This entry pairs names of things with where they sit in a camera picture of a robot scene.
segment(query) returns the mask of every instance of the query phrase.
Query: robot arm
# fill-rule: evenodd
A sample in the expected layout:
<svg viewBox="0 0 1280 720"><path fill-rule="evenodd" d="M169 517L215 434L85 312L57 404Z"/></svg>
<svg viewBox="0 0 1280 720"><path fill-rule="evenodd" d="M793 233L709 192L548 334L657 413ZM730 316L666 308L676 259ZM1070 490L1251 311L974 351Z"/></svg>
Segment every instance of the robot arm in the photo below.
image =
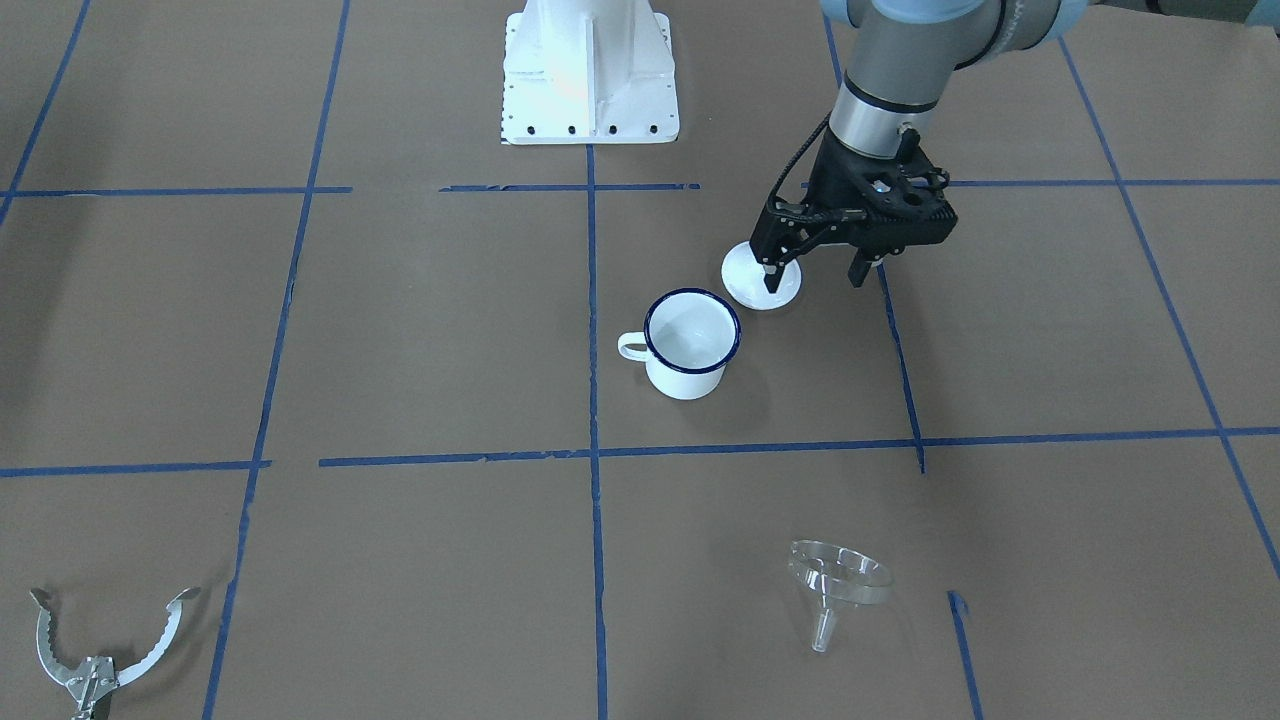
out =
<svg viewBox="0 0 1280 720"><path fill-rule="evenodd" d="M751 233L768 291L787 263L820 245L856 249L849 279L859 287L886 255L946 240L957 219L943 193L950 178L920 136L951 73L1055 40L1098 4L1280 24L1280 0L823 0L859 41L835 108L783 170ZM808 193L782 200L782 181L819 135Z"/></svg>

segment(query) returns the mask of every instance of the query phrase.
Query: blue tape line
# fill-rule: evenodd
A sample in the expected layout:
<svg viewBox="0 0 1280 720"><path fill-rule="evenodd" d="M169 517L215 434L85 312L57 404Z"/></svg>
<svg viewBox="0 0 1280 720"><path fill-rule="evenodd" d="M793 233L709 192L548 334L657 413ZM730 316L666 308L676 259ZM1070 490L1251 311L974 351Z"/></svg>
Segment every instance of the blue tape line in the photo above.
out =
<svg viewBox="0 0 1280 720"><path fill-rule="evenodd" d="M598 720L609 717L609 664L604 632L604 518L600 511L600 393L596 360L599 348L599 306L596 304L595 242L595 146L586 146L586 268L588 291L588 356L591 370L590 436L591 436L591 552L595 579L595 702Z"/></svg>
<svg viewBox="0 0 1280 720"><path fill-rule="evenodd" d="M836 86L845 83L840 72L840 51L836 50L836 33L831 31L831 18L822 15L822 27L827 32L827 53L831 54L831 68L836 70Z"/></svg>
<svg viewBox="0 0 1280 720"><path fill-rule="evenodd" d="M1028 436L933 437L925 447L973 447L980 445L1048 445L1065 442L1123 442L1138 439L1180 439L1217 437L1216 429L1121 430L1114 433L1042 433Z"/></svg>
<svg viewBox="0 0 1280 720"><path fill-rule="evenodd" d="M1271 559L1271 569L1276 578L1280 579L1280 555L1276 553L1275 543L1271 541L1271 533L1267 529L1266 521L1262 519L1262 514L1258 512L1257 503L1253 500L1253 491L1249 488L1249 482L1244 477L1244 471L1240 469L1239 462L1235 459L1235 450L1231 447L1231 439L1222 427L1222 418L1217 411L1217 405L1213 402L1213 396L1208 391L1208 383L1204 380L1204 374L1201 372L1199 361L1196 360L1196 352L1192 350L1190 340L1187 336L1187 331L1183 327L1181 319L1178 316L1178 309L1174 307L1174 299L1169 292L1169 287L1165 284L1165 278L1160 273L1160 265L1156 263L1156 255L1151 250L1151 242L1147 240L1147 232L1142 227L1142 220L1138 218L1138 210L1133 205L1133 199L1129 197L1129 191L1125 188L1124 179L1120 174L1120 167L1116 164L1115 155L1111 152L1111 145L1107 142L1106 133L1102 132L1102 123L1098 122L1098 114L1093 109L1093 102L1089 100L1089 94L1084 90L1084 81L1080 78L1080 72L1075 67L1075 60L1071 58L1071 51L1066 46L1064 38L1057 40L1059 46L1062 49L1062 56L1066 58L1066 65L1071 70L1071 78L1075 81L1075 87L1080 92L1080 99L1084 101L1084 109L1089 113L1089 120L1093 122L1093 131L1098 135L1098 142L1102 143L1102 152L1107 158L1107 164L1111 167L1111 174L1115 176L1116 186L1120 188L1120 196L1124 199L1125 209L1129 211L1129 220L1133 223L1134 232L1138 233L1138 242L1142 245L1142 252L1147 258L1147 265L1151 268L1151 274L1156 279L1156 287L1160 290L1160 296L1165 301L1165 309L1169 311L1169 318L1174 323L1174 329L1178 332L1178 341L1183 346L1183 352L1187 355L1187 363L1192 368L1192 373L1196 375L1196 384L1199 386L1201 396L1204 398L1204 406L1208 409L1210 418L1213 420L1213 428L1222 442L1222 450L1226 452L1228 461L1231 464L1231 471L1235 473L1236 484L1240 486L1240 492L1244 495L1245 505L1249 507L1249 515L1253 516L1253 524L1258 530L1258 537L1262 539L1262 546L1267 551L1267 556Z"/></svg>
<svg viewBox="0 0 1280 720"><path fill-rule="evenodd" d="M1233 436L1280 436L1280 427L1231 428ZM735 455L748 452L814 452L849 450L887 450L924 447L973 447L992 445L1052 445L1075 442L1126 442L1144 439L1185 439L1219 437L1213 428L1188 428L1171 430L1117 430L1105 433L1039 433L975 437L920 437L852 441L774 442L741 445L668 445L639 447L600 447L600 457L641 457L663 455ZM439 455L385 455L325 457L321 468L355 468L379 465L439 465L451 462L507 462L525 460L573 460L590 457L590 448L579 450L524 450L508 452L452 452Z"/></svg>
<svg viewBox="0 0 1280 720"><path fill-rule="evenodd" d="M440 192L585 192L585 184L449 184Z"/></svg>
<svg viewBox="0 0 1280 720"><path fill-rule="evenodd" d="M911 423L911 437L915 439L915 459L920 464L920 474L927 471L924 461L924 443L920 441L920 419L915 414L915 396L911 393L911 377L906 372L906 355L902 352L902 337L897 332L897 316L893 314L893 295L888 290L888 274L884 265L876 268L879 275L881 291L884 295L884 315L888 316L888 332L893 336L893 347L897 350L897 369L902 375L902 397L906 400L906 418Z"/></svg>
<svg viewBox="0 0 1280 720"><path fill-rule="evenodd" d="M822 17L823 29L827 32L827 53L831 55L831 69L836 73L836 86L844 85L844 77L840 67L840 53L836 51L836 36L831 31L831 18L826 14ZM809 187L809 183L801 183L804 187ZM924 474L928 465L924 459L924 443L920 442L920 420L915 413L915 396L911 393L911 377L906 370L906 355L902 352L902 337L897 332L897 318L893 314L893 296L888 288L888 275L884 273L884 265L876 268L876 274L879 277L881 291L884 296L884 315L888 319L888 329L893 336L893 347L897 351L897 369L902 375L902 398L906 401L906 418L911 423L911 437L915 446L915 460L920 465L920 474Z"/></svg>
<svg viewBox="0 0 1280 720"><path fill-rule="evenodd" d="M440 455L385 455L325 457L321 468L370 468L379 465L444 465L449 462L512 462L517 460L571 460L588 457L589 450L527 450L517 452L447 452Z"/></svg>
<svg viewBox="0 0 1280 720"><path fill-rule="evenodd" d="M72 475L142 475L147 473L200 473L224 470L248 470L252 460L230 462L148 462L145 465L63 465L49 468L0 468L0 478L56 478ZM271 465L270 460L259 462L262 468Z"/></svg>
<svg viewBox="0 0 1280 720"><path fill-rule="evenodd" d="M605 447L600 457L643 457L652 455L736 455L742 452L812 452L817 450L884 450L915 447L911 438L854 439L831 442L778 442L748 445L668 445L654 447Z"/></svg>
<svg viewBox="0 0 1280 720"><path fill-rule="evenodd" d="M1111 187L1114 179L1007 179L1007 181L951 181L950 187Z"/></svg>
<svg viewBox="0 0 1280 720"><path fill-rule="evenodd" d="M1121 183L1129 187L1236 187L1236 186L1274 186L1280 184L1280 178L1190 178L1190 179L1123 179Z"/></svg>
<svg viewBox="0 0 1280 720"><path fill-rule="evenodd" d="M351 186L312 188L317 195L349 195ZM14 197L169 197L188 195L305 195L306 187L136 187L108 190L19 190Z"/></svg>
<svg viewBox="0 0 1280 720"><path fill-rule="evenodd" d="M439 192L616 192L701 190L696 182L643 182L614 184L449 184Z"/></svg>
<svg viewBox="0 0 1280 720"><path fill-rule="evenodd" d="M1244 503L1249 509L1249 515L1253 518L1253 524L1258 528L1258 537L1262 538L1262 547L1267 551L1267 557L1271 559L1271 570L1276 574L1276 579L1280 579L1280 555L1276 553L1275 542L1271 539L1271 532L1267 529L1267 523L1262 518L1262 512L1258 510L1258 502L1253 498L1253 489L1249 487L1249 480L1244 477L1244 470L1240 468L1240 461L1235 456L1235 448L1231 447L1231 441L1222 433L1220 438L1222 442L1222 451L1226 452L1226 460L1231 464L1231 473L1235 474L1235 484L1240 487L1240 495L1244 496Z"/></svg>
<svg viewBox="0 0 1280 720"><path fill-rule="evenodd" d="M640 182L640 183L611 183L611 184L596 184L594 186L596 192L617 192L620 190L640 190L640 191L654 191L654 190L701 190L703 186L696 182Z"/></svg>
<svg viewBox="0 0 1280 720"><path fill-rule="evenodd" d="M1248 436L1280 436L1280 427L1271 428L1224 428L1224 430L1230 437L1248 437Z"/></svg>
<svg viewBox="0 0 1280 720"><path fill-rule="evenodd" d="M49 118L49 109L54 106L54 96L58 95L58 88L63 85L63 76L67 74L67 65L72 61L72 53L76 51L76 44L79 42L79 33L84 28L84 18L88 15L88 5L92 0L84 0L81 4L81 12L76 15L76 26L72 28L72 36L67 41L67 49L63 50L63 59L58 63L58 72L54 73L54 82L49 86L49 94L45 95L45 104L40 106L40 114L36 115L36 124L31 128L31 135L27 136L27 146L22 150L22 158L18 160L18 168L13 173L13 181L9 182L9 195L5 196L4 202L0 202L0 225L4 224L5 218L9 217L9 208L13 205L13 193L18 191L18 186L22 184L22 176L27 172L27 164L31 163L31 154L36 150L36 141L40 138L40 131L45 127L45 119Z"/></svg>
<svg viewBox="0 0 1280 720"><path fill-rule="evenodd" d="M969 688L969 705L973 707L973 720L982 720L982 698L978 696L978 679L973 673L973 659L969 655L969 635L964 629L964 619L969 616L969 603L956 591L947 591L951 605L951 624L956 629L956 644L960 647L960 662L964 665L964 682Z"/></svg>
<svg viewBox="0 0 1280 720"><path fill-rule="evenodd" d="M239 587L241 569L244 564L244 544L248 539L250 507L257 492L259 461L266 446L266 428L271 419L271 402L275 396L275 383L280 370L280 357L284 354L284 336L288 332L289 309L293 305L293 286L298 278L298 260L302 256L302 243L307 233L307 220L311 215L311 199L320 173L320 156L324 151L325 129L329 124L329 109L333 104L334 86L338 83L338 63L342 60L342 44L347 33L347 17L351 13L351 0L343 0L342 15L338 19L338 32L334 38L333 60L329 64L329 82L325 87L324 102L320 105L320 120L316 126L315 145L311 150L311 169L307 173L307 192L302 196L302 213L298 217L298 231L293 238L293 256L289 260L289 275L284 284L284 300L280 304L280 319L275 329L275 346L271 350L271 369L266 377L266 391L262 395L262 416L253 441L253 466L250 468L244 484L244 502L241 506L239 533L236 541L236 570L227 584L223 600L223 615L218 625L218 643L214 648L214 661L209 670L209 689L205 694L204 720L212 720L214 705L218 700L218 685L221 680L223 660L227 653L227 639L230 635L232 614L236 607L236 591Z"/></svg>

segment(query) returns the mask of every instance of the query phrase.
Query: blue mug rim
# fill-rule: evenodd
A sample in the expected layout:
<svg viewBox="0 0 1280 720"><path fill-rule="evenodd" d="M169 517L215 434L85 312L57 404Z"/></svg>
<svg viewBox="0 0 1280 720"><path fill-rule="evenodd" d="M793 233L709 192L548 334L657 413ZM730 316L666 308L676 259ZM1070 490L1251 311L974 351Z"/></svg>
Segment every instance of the blue mug rim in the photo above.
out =
<svg viewBox="0 0 1280 720"><path fill-rule="evenodd" d="M722 307L728 310L728 316L730 319L733 320L733 346L728 348L728 352L724 354L724 357L722 357L713 365L708 365L707 368L685 368L663 357L662 352L658 352L658 348L653 346L653 336L650 336L649 333L649 323L653 320L653 314L658 309L658 306L662 305L664 301L669 300L671 297L686 293L705 295L707 297L710 297L716 302L719 302ZM644 316L644 342L645 345L649 346L649 351L653 352L653 356L657 357L659 363L671 368L672 370L676 370L677 373L684 373L686 375L705 375L707 373L714 373L716 370L723 368L726 364L728 364L730 360L733 359L733 355L737 354L737 347L742 342L742 323L739 322L737 313L733 311L733 306L731 306L728 301L726 301L723 297L716 295L714 292L703 290L700 287L681 287L668 292L667 295L663 295L658 300L654 300L653 305L649 306L649 311L645 313Z"/></svg>

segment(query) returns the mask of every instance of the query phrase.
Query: brown surface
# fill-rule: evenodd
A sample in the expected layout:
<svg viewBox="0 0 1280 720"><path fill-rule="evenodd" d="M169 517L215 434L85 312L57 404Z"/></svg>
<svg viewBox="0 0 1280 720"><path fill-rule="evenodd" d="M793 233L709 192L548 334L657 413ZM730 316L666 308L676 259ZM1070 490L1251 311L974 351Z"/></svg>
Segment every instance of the brown surface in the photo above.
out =
<svg viewBox="0 0 1280 720"><path fill-rule="evenodd" d="M79 4L0 5L8 187ZM305 184L339 8L93 3L20 188ZM663 292L722 292L721 258L829 109L812 0L655 6L684 133L599 149L596 181L700 190L595 195L594 527L589 197L438 192L588 181L581 147L498 143L518 9L352 4L317 179L355 192L310 205L215 717L596 717L599 650L614 719L968 717L947 591L972 609L993 720L1280 715L1280 588L1217 437L929 447L928 475L910 447L782 452L911 438L879 283L847 286L847 249L806 256L786 310L740 311L741 354L705 400L659 396L614 354ZM844 56L852 37L836 29ZM1069 46L1125 177L1280 177L1268 32L1094 9ZM1056 44L957 76L925 147L956 179L1111 179ZM1222 421L1280 425L1275 188L1129 192ZM1115 187L950 197L955 236L886 265L927 438L1213 430ZM205 585L113 708L202 716L246 470L29 469L250 460L302 205L13 202L0 717L70 714L31 647L36 584L64 657L124 661ZM1272 528L1277 442L1231 441ZM645 446L682 448L611 454ZM579 457L317 466L547 450ZM803 536L897 580L826 657L785 569Z"/></svg>

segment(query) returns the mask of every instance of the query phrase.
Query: clear plastic funnel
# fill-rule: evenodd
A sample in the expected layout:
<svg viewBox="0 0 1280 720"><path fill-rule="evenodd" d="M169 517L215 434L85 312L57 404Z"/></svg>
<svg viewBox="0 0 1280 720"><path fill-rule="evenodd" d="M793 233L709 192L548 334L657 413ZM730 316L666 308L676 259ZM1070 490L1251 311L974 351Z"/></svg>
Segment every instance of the clear plastic funnel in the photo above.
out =
<svg viewBox="0 0 1280 720"><path fill-rule="evenodd" d="M814 652L827 652L840 610L886 602L893 584L884 565L855 550L819 541L792 542L788 565L796 580L818 596Z"/></svg>

